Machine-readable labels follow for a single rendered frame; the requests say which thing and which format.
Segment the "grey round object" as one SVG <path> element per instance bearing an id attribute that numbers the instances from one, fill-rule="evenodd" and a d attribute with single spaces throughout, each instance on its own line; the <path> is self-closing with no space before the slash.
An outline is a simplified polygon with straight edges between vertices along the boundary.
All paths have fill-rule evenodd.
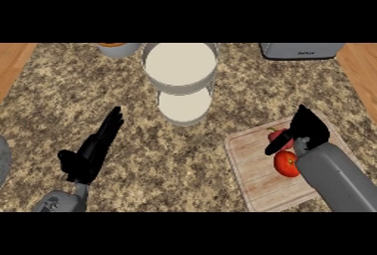
<path id="1" fill-rule="evenodd" d="M 0 187 L 6 181 L 12 166 L 12 151 L 5 137 L 0 135 Z"/>

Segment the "grey bowl with orange contents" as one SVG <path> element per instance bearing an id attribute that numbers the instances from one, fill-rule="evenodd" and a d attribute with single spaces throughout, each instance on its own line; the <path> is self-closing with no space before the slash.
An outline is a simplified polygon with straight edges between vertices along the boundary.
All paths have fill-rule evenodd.
<path id="1" fill-rule="evenodd" d="M 111 58 L 125 58 L 136 53 L 141 48 L 141 43 L 99 43 L 98 48 L 105 56 Z"/>

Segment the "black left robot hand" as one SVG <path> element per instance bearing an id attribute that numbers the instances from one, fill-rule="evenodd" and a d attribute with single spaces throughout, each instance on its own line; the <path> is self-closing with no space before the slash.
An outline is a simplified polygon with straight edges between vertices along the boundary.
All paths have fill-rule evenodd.
<path id="1" fill-rule="evenodd" d="M 91 184 L 95 181 L 123 124 L 122 107 L 114 107 L 98 131 L 88 137 L 79 151 L 62 149 L 58 152 L 61 169 L 68 174 L 68 181 L 82 184 Z"/>

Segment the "red bell pepper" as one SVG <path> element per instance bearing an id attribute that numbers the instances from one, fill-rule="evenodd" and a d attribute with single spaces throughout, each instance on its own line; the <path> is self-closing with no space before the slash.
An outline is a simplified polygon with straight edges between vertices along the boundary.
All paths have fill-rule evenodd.
<path id="1" fill-rule="evenodd" d="M 269 128 L 271 133 L 268 134 L 268 140 L 272 147 L 278 150 L 289 150 L 293 148 L 293 137 L 289 135 L 287 129 Z"/>

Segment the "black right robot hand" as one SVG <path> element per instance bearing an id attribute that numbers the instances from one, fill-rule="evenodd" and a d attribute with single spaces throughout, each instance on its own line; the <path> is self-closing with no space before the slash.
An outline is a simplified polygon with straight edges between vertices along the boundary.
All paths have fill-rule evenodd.
<path id="1" fill-rule="evenodd" d="M 300 105 L 287 129 L 293 137 L 293 148 L 298 155 L 306 154 L 330 140 L 330 130 L 314 111 Z M 278 149 L 268 145 L 265 154 L 272 155 Z"/>

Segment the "red tomato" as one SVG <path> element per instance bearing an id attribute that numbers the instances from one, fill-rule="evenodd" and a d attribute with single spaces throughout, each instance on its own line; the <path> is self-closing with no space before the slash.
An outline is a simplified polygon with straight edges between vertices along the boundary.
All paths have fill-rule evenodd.
<path id="1" fill-rule="evenodd" d="M 286 177 L 296 177 L 300 172 L 296 167 L 298 156 L 293 152 L 283 150 L 274 156 L 274 167 Z"/>

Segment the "pale wooden cutting board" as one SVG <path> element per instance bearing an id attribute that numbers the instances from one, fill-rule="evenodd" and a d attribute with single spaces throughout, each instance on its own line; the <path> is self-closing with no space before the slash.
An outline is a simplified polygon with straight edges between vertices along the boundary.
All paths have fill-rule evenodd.
<path id="1" fill-rule="evenodd" d="M 340 147 L 361 169 L 351 149 L 323 112 L 314 111 L 330 130 L 330 140 Z M 247 209 L 252 212 L 281 211 L 309 199 L 320 197 L 303 176 L 286 177 L 274 167 L 274 156 L 265 154 L 269 145 L 269 128 L 290 128 L 293 117 L 253 127 L 225 139 L 225 151 L 241 190 Z"/>

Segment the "grey toaster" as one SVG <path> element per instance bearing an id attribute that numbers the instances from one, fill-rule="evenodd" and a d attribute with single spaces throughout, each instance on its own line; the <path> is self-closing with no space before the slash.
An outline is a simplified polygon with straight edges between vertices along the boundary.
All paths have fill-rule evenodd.
<path id="1" fill-rule="evenodd" d="M 268 60 L 332 59 L 343 43 L 261 43 L 261 52 Z"/>

